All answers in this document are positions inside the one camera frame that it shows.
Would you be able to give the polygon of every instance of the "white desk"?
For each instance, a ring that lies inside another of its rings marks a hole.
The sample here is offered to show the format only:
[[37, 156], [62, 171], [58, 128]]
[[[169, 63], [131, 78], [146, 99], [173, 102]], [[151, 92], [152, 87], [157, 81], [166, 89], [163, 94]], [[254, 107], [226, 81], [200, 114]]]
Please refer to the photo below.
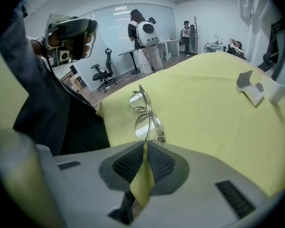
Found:
[[168, 42], [175, 42], [177, 48], [177, 57], [180, 57], [180, 40], [163, 40], [160, 41], [158, 44], [165, 44], [166, 47], [166, 61], [169, 61], [169, 52], [168, 52]]

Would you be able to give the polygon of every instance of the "hand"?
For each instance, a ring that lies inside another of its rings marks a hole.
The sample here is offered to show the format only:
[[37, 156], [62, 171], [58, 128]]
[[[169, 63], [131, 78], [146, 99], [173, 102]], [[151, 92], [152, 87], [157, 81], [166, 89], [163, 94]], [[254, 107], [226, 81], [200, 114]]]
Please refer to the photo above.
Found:
[[[87, 36], [86, 39], [85, 39], [85, 43], [88, 44], [92, 41], [92, 36]], [[57, 33], [56, 32], [53, 32], [49, 38], [48, 38], [48, 43], [51, 47], [59, 47], [61, 45], [61, 42], [57, 39]], [[73, 49], [72, 47], [72, 42], [71, 40], [68, 40], [66, 42], [66, 46], [69, 50]], [[85, 54], [84, 56], [86, 57], [87, 56], [87, 52], [90, 50], [90, 47], [89, 46], [85, 46]]]

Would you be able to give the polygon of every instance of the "white skirt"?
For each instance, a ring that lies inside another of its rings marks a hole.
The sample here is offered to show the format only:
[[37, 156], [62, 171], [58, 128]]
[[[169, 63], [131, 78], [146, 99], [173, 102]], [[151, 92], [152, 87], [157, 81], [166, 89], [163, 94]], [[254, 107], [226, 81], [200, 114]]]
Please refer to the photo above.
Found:
[[153, 73], [152, 67], [154, 70], [162, 70], [162, 61], [158, 48], [156, 47], [144, 47], [137, 51], [138, 62], [140, 70], [143, 74], [149, 75]]

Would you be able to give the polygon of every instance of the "coat rack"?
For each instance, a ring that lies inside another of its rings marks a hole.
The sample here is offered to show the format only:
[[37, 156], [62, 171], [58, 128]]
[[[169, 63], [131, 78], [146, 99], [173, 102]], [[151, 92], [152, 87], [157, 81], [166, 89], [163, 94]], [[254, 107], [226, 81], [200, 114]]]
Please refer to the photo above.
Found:
[[196, 34], [196, 54], [198, 53], [198, 41], [199, 41], [199, 36], [198, 36], [198, 25], [196, 24], [196, 19], [198, 17], [194, 16], [194, 24], [195, 24], [195, 34]]

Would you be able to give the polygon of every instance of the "woman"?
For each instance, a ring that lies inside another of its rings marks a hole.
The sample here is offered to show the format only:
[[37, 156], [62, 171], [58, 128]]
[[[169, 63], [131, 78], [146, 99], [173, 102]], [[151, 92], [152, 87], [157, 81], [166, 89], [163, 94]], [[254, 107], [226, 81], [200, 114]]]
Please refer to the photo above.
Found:
[[157, 46], [142, 47], [137, 40], [136, 28], [142, 21], [146, 21], [143, 15], [136, 9], [132, 10], [131, 22], [128, 25], [128, 34], [130, 40], [134, 41], [135, 49], [138, 50], [137, 54], [141, 72], [149, 75], [162, 70], [163, 66]]

